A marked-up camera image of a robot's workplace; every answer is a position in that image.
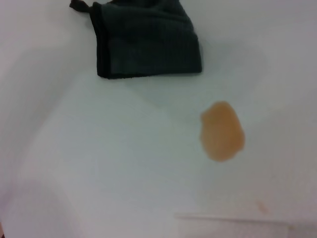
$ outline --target small stain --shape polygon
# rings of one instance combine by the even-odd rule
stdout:
[[[217,102],[201,115],[200,140],[208,156],[223,162],[244,148],[245,135],[234,109],[227,102]]]
[[[262,214],[266,215],[269,213],[267,206],[262,201],[256,201],[256,205]]]

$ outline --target dark green cloth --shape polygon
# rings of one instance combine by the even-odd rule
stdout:
[[[88,7],[97,37],[97,72],[115,79],[200,73],[198,37],[179,0],[113,0]]]

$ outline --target white table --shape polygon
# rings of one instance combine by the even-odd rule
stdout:
[[[108,81],[67,0],[1,2],[7,238],[174,238],[176,213],[317,222],[317,1],[182,3],[204,73]],[[219,100],[246,134],[222,164],[199,142]]]

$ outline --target folded fabric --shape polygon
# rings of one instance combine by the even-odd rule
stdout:
[[[198,37],[179,0],[72,0],[90,14],[97,37],[97,73],[108,79],[200,73]]]

